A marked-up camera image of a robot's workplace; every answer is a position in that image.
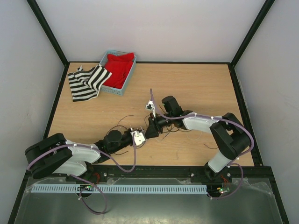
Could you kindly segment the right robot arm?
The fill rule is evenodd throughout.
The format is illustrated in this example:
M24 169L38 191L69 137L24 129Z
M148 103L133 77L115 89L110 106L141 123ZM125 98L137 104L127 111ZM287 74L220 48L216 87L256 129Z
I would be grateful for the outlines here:
M146 104L145 109L150 110L151 113L145 138L156 138L163 133L164 127L171 125L186 131L196 130L211 134L218 152L204 166L204 176L208 181L216 181L226 166L231 165L235 159L254 146L252 135L232 113L213 117L183 110L173 96L165 97L162 104L165 114L157 112L153 99Z

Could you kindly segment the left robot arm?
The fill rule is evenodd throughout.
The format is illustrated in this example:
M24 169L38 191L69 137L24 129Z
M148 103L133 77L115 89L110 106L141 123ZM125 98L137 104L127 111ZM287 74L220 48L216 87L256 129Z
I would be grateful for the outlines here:
M62 133L56 133L25 150L27 170L32 177L41 179L52 174L75 175L83 181L93 176L90 164L99 164L111 159L111 155L127 146L138 148L146 141L141 129L116 128L93 144L76 143L67 140Z

